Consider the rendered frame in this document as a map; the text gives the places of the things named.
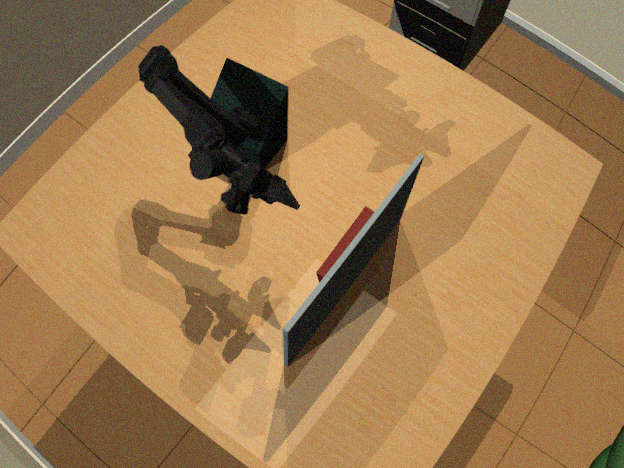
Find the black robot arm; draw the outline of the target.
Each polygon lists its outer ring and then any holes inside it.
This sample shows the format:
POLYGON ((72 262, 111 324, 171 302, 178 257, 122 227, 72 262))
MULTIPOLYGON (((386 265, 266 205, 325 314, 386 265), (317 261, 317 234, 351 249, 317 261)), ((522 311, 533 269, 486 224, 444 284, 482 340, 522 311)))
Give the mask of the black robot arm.
MULTIPOLYGON (((256 139, 263 116, 240 106, 222 110, 178 70, 175 57, 163 45, 153 46, 138 67, 146 90, 184 128, 192 147, 191 175, 200 180, 221 174, 228 178, 232 163, 242 155, 236 150, 247 137, 256 139)), ((220 201, 230 212, 247 214, 250 196, 238 191, 238 181, 227 181, 231 189, 221 194, 220 201)))

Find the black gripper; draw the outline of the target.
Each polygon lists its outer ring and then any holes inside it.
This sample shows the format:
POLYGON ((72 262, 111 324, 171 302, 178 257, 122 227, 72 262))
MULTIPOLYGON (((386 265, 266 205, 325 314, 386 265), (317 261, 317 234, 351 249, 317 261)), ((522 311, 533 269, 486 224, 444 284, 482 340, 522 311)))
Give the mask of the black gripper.
POLYGON ((238 181, 237 187, 246 195, 260 198, 268 204, 280 202, 296 210, 300 205, 288 188, 286 180, 270 174, 244 155, 239 156, 228 171, 230 181, 238 181))

